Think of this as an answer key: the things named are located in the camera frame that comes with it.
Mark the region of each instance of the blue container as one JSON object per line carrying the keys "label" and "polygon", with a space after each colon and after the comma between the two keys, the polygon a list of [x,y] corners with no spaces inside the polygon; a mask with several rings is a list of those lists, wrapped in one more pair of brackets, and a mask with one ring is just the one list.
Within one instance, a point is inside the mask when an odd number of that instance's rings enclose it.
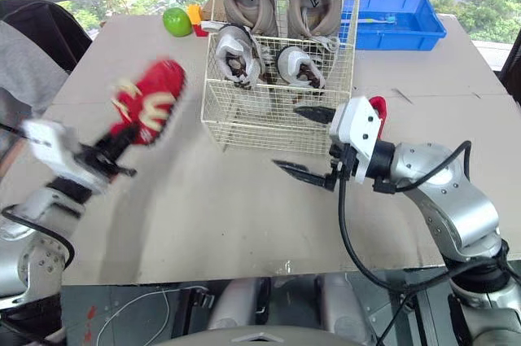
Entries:
{"label": "blue container", "polygon": [[[342,20],[351,14],[348,0]],[[363,19],[386,20],[389,23],[363,23]],[[349,23],[340,27],[340,41],[346,42]],[[365,50],[432,50],[447,31],[429,0],[360,0],[357,49]]]}

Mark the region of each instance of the white wire basket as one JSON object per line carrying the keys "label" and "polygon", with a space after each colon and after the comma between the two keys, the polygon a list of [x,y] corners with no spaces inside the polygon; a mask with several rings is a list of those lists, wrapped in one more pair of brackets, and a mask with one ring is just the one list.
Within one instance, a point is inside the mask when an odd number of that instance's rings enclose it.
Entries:
{"label": "white wire basket", "polygon": [[[212,20],[225,21],[222,6],[212,5]],[[265,53],[266,78],[251,90],[238,88],[225,79],[215,58],[217,34],[208,36],[208,56],[204,81],[201,121],[223,150],[228,146],[255,147],[326,155],[331,141],[327,125],[321,125],[293,112],[296,106],[337,108],[351,97],[352,71],[357,35],[358,0],[345,0],[343,19],[350,19],[347,35],[340,35],[340,48],[329,52],[318,42],[286,37],[255,36]],[[287,0],[278,0],[280,36],[287,35]],[[274,64],[285,46],[298,46],[309,53],[326,78],[323,90],[288,85]]]}

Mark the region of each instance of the red sneaker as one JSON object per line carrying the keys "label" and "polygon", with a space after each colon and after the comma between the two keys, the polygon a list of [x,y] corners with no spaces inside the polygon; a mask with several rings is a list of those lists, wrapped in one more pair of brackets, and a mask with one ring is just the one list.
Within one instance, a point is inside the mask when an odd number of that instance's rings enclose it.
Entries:
{"label": "red sneaker", "polygon": [[134,144],[152,144],[166,125],[184,85],[185,71],[171,59],[153,64],[137,84],[121,81],[112,103],[123,122],[114,124],[111,134],[138,124],[139,134]]}

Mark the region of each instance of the floor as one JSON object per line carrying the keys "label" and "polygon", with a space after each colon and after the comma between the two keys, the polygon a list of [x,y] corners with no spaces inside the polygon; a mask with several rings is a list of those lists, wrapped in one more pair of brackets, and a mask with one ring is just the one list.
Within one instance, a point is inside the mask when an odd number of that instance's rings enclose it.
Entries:
{"label": "floor", "polygon": [[[382,272],[379,275],[389,278],[410,278],[416,280],[430,278],[440,272],[439,269],[420,270],[407,273],[405,271]],[[316,310],[315,276],[297,276],[290,278],[274,278],[273,290],[269,306],[268,324],[286,324],[291,326],[307,326],[319,328],[319,318]],[[348,273],[363,309],[366,310],[370,322],[377,334],[381,334],[393,315],[399,302],[390,300],[389,295],[374,286],[359,273]],[[172,284],[160,286],[85,286],[64,287],[62,293],[63,322],[68,328],[68,343],[71,345],[96,345],[96,339],[102,326],[124,304],[132,299],[161,290],[184,287],[190,284]],[[202,282],[212,291],[219,290],[226,282]],[[434,287],[427,293],[427,301],[431,306],[431,317],[434,322],[434,333],[437,342],[444,346],[455,346],[452,327],[449,319],[447,295],[450,293],[447,283]],[[173,329],[174,315],[177,309],[176,292],[166,293],[170,314],[167,325],[153,344],[170,339]],[[107,325],[99,345],[142,346],[162,327],[166,318],[167,308],[163,294],[155,294],[136,301],[121,312]],[[200,323],[199,330],[204,329]],[[385,344],[417,345],[421,344],[415,315],[402,315],[395,329],[389,334]]]}

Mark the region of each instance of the toothbrush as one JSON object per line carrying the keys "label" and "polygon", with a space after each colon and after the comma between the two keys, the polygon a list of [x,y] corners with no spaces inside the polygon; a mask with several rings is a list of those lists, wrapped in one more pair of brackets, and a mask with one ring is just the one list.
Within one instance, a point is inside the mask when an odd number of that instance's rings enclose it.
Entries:
{"label": "toothbrush", "polygon": [[[342,23],[350,24],[351,20],[350,19],[343,19]],[[396,17],[395,16],[388,16],[385,20],[365,18],[365,19],[359,19],[358,23],[359,24],[363,24],[363,23],[394,24],[394,23],[396,23]]]}

